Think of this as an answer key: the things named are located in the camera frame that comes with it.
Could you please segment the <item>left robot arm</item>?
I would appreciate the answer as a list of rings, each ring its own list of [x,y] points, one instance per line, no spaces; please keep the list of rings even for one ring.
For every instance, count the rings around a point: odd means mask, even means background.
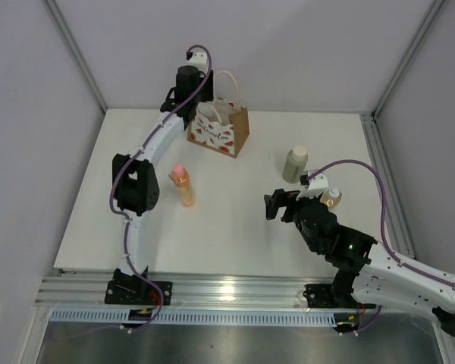
[[[211,100],[212,68],[201,71],[192,65],[179,67],[175,86],[169,90],[146,140],[135,151],[113,158],[109,204],[111,211],[124,219],[123,256],[114,279],[126,280],[121,293],[132,304],[142,303],[149,293],[144,281],[148,263],[142,252],[146,245],[140,241],[140,231],[159,200],[155,166],[194,119],[197,105]]]

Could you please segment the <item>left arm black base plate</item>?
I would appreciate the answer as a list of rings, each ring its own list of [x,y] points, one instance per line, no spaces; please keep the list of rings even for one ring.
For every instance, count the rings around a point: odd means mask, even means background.
[[[163,305],[171,303],[173,283],[171,281],[154,281],[158,289],[138,278],[127,275],[119,268],[114,270],[108,282],[104,302],[107,305],[158,306],[160,293],[163,293]]]

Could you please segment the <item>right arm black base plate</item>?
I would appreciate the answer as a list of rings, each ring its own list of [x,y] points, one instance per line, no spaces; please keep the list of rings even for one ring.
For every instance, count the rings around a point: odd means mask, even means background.
[[[375,308],[375,304],[367,305],[356,301],[352,297],[351,288],[339,288],[334,284],[306,284],[303,296],[309,308],[361,309],[363,306]]]

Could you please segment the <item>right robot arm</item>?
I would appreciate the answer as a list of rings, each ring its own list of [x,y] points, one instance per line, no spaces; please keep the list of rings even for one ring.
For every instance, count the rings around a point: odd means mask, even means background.
[[[436,322],[455,337],[455,274],[394,252],[368,234],[340,224],[316,198],[278,189],[264,197],[265,217],[292,223],[309,250],[331,263],[330,288],[339,307],[386,306]]]

